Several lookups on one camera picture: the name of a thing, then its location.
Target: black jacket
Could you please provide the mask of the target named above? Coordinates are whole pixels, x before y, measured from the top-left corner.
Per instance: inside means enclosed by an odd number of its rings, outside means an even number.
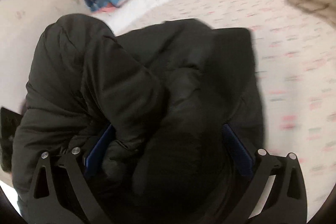
[[[13,185],[26,204],[34,168],[82,146],[107,123],[117,130],[103,170],[152,202],[199,204],[232,168],[221,127],[232,121],[256,147],[263,117],[250,33],[197,20],[165,22],[115,37],[101,22],[68,15],[37,44],[27,107],[13,146]]]

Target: folded black clothing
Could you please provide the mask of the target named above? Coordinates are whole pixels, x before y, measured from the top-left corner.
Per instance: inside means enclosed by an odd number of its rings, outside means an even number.
[[[90,182],[98,199],[127,200],[115,206],[119,213],[130,203],[137,210],[200,206],[220,178],[230,184],[224,123],[234,121],[256,147],[263,145],[254,69],[243,28],[212,30],[188,19],[115,37],[98,19],[60,18],[37,44],[27,111],[14,138],[13,185],[21,204],[43,151],[70,151],[111,123],[116,140],[105,154],[104,182]]]

